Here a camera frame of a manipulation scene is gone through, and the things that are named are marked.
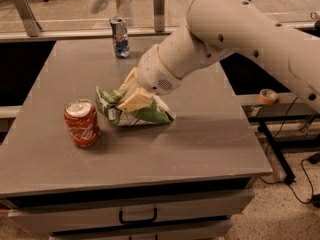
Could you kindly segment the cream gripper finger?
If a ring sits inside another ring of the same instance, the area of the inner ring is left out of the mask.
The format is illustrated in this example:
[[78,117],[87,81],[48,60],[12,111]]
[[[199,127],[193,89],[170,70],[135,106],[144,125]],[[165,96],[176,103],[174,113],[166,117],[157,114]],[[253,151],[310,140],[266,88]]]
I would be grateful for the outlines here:
[[126,94],[117,105],[117,108],[125,112],[133,112],[149,106],[153,102],[154,92],[143,87],[136,87],[132,92]]
[[120,90],[125,92],[124,99],[128,98],[135,91],[137,86],[137,68],[134,67],[120,87]]

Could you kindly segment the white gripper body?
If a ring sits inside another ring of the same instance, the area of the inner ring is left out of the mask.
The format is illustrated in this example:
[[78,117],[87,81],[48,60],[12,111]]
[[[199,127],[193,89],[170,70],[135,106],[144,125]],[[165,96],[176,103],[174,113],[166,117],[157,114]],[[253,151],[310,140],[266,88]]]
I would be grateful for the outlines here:
[[153,45],[140,59],[137,66],[137,81],[149,91],[158,95],[167,95],[182,84],[169,70],[169,66],[161,57],[160,45]]

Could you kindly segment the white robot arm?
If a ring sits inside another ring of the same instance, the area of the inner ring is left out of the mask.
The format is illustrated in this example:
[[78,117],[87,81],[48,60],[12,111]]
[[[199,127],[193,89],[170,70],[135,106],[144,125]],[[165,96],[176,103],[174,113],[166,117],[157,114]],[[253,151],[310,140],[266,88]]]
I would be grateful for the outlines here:
[[238,53],[320,112],[318,38],[271,20],[248,0],[189,0],[185,19],[129,73],[118,109],[142,109],[192,72]]

